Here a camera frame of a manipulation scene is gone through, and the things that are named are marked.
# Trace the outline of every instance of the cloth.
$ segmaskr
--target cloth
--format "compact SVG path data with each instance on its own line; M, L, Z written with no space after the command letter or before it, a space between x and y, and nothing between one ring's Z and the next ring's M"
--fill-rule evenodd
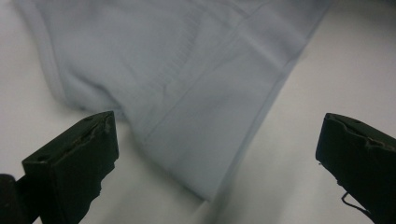
M207 200L227 186L330 3L16 2L55 98L127 118L142 151Z

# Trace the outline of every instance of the black clamp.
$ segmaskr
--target black clamp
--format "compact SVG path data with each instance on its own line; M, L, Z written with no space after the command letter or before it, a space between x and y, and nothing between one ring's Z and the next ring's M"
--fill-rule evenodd
M0 175L0 223L79 223L118 157L113 112L81 120L23 160L20 180Z

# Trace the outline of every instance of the fabric fold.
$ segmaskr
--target fabric fold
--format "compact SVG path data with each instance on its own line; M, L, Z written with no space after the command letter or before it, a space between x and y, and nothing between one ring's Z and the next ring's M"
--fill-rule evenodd
M228 184L330 4L16 2L55 97L127 118L140 149L206 200Z

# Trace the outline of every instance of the white surface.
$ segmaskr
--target white surface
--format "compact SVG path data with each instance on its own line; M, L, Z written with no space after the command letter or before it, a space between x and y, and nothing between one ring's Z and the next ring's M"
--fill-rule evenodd
M225 199L195 198L137 154L128 126L118 122L116 169L81 223L371 223L342 204L345 191L318 165L315 150L326 112L396 136L395 71L395 7L336 1ZM9 0L0 1L0 77L0 173L20 178L21 160L88 114L52 99L33 38Z

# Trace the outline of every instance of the clamp jaw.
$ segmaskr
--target clamp jaw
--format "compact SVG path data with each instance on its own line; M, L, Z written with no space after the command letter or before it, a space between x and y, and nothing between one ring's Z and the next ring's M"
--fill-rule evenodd
M0 175L0 223L79 223L118 157L113 112L81 120L23 160L20 180Z
M396 223L396 139L356 119L326 114L316 158L374 223Z

